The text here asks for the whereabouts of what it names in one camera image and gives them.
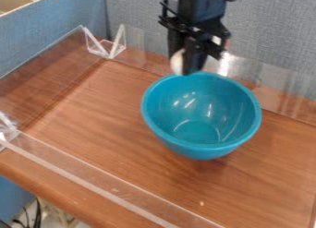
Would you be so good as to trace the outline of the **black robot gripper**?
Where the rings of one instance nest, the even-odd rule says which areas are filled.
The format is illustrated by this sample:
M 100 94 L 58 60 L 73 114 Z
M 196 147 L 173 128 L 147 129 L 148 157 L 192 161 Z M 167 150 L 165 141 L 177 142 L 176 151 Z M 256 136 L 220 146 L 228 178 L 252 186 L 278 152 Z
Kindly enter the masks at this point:
M 160 24 L 168 29 L 168 51 L 183 48 L 183 73 L 201 70 L 207 57 L 220 59 L 227 51 L 231 32 L 222 19 L 232 0 L 163 0 Z

